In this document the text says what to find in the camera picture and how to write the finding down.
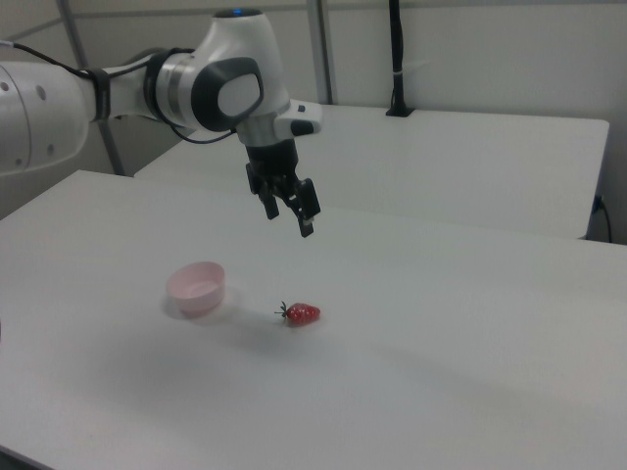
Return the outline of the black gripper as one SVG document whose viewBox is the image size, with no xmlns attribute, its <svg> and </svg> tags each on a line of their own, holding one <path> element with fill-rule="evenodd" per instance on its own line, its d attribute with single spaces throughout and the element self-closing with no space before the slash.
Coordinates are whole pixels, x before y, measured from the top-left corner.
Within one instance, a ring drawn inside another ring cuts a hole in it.
<svg viewBox="0 0 627 470">
<path fill-rule="evenodd" d="M 320 213 L 320 204 L 311 179 L 298 179 L 298 154 L 293 139 L 263 147 L 247 146 L 249 162 L 246 172 L 251 193 L 265 208 L 268 219 L 279 216 L 273 193 L 296 216 L 300 234 L 307 238 L 314 233 L 314 218 Z"/>
</svg>

